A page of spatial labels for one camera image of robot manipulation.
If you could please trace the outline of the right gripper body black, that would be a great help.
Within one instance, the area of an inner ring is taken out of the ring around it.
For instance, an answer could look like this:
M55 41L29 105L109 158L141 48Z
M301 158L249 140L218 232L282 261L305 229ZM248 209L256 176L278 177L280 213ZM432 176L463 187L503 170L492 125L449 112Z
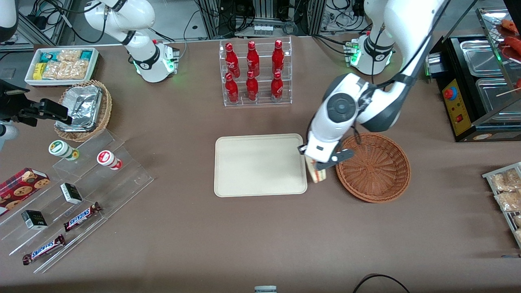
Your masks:
M21 111L32 108L32 101L26 98L29 89L0 81L0 120L2 122L19 122L28 126L37 126L36 118L24 118Z

